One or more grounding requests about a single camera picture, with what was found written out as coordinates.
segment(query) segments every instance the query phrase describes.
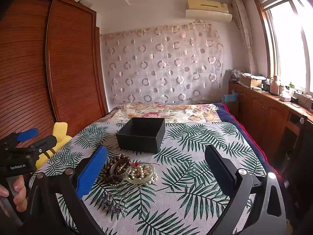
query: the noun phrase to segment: floral bedspread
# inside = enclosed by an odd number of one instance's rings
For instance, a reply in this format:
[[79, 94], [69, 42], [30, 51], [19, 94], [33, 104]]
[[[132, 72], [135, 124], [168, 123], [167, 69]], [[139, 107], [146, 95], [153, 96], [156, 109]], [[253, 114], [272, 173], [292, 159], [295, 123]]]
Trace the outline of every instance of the floral bedspread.
[[[66, 168], [76, 167], [82, 158], [89, 157], [99, 144], [107, 148], [107, 161], [125, 153], [132, 162], [157, 163], [153, 165], [159, 176], [155, 183], [137, 188], [128, 184], [123, 192], [119, 187], [104, 183], [103, 173], [100, 173], [83, 200], [106, 235], [207, 234], [229, 202], [204, 160], [208, 144], [213, 144], [222, 157], [230, 159], [237, 168], [265, 175], [250, 145], [231, 123], [166, 123], [160, 152], [155, 155], [121, 150], [115, 134], [123, 125], [107, 122], [89, 125], [36, 172], [61, 174]], [[102, 201], [105, 191], [114, 204], [125, 207], [125, 212], [107, 211]], [[59, 194], [57, 197], [67, 224], [77, 230], [63, 197]], [[251, 195], [237, 231], [243, 228], [253, 200]]]
[[144, 105], [128, 103], [115, 107], [97, 122], [126, 123], [131, 118], [165, 118], [167, 123], [220, 122], [214, 104]]

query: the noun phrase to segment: patterned curtain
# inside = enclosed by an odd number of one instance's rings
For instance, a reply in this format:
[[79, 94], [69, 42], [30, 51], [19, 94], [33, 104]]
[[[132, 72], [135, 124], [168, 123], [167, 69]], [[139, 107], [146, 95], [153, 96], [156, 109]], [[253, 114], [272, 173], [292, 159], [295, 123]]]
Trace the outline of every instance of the patterned curtain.
[[244, 3], [241, 0], [233, 0], [232, 5], [235, 11], [235, 20], [237, 21], [237, 25], [239, 26], [241, 31], [242, 39], [244, 40], [244, 44], [247, 48], [250, 73], [253, 75], [257, 75], [258, 72], [252, 52], [251, 29]]

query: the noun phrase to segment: wooden wardrobe door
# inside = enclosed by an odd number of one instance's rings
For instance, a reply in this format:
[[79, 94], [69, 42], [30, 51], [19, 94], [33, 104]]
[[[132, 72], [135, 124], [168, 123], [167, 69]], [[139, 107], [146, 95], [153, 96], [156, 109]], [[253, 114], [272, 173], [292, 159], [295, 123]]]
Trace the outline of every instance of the wooden wardrobe door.
[[38, 128], [28, 145], [52, 133], [45, 36], [50, 0], [15, 0], [0, 21], [0, 139]]
[[95, 14], [54, 0], [48, 24], [47, 72], [58, 121], [76, 135], [104, 115], [95, 71]]

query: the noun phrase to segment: black box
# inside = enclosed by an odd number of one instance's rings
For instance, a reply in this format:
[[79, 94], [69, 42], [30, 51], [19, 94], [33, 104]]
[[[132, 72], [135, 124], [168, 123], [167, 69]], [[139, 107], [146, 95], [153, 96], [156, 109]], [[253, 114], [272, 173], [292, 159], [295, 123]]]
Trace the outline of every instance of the black box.
[[116, 138], [121, 149], [157, 154], [164, 134], [164, 118], [134, 117], [116, 133]]

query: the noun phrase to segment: beige air conditioner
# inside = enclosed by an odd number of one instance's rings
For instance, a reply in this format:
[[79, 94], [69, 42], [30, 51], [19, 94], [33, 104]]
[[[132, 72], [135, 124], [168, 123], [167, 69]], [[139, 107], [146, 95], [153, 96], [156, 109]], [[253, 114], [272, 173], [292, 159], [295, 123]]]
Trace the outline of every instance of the beige air conditioner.
[[188, 0], [186, 18], [229, 23], [233, 17], [232, 14], [229, 13], [226, 3], [206, 0]]

